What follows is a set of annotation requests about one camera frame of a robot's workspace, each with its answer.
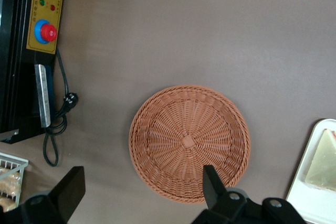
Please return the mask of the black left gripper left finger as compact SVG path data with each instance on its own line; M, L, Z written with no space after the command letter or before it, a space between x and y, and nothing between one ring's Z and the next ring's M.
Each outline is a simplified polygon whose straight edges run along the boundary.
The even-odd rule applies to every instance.
M13 210L13 223L67 223L86 193L85 169L73 167L49 192Z

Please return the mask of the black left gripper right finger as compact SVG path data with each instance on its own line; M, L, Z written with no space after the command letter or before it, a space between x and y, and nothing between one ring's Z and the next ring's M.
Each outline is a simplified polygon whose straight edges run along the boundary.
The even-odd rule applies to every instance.
M203 195L207 209L193 223L248 223L244 217L246 193L240 189L226 188L212 165L203 167Z

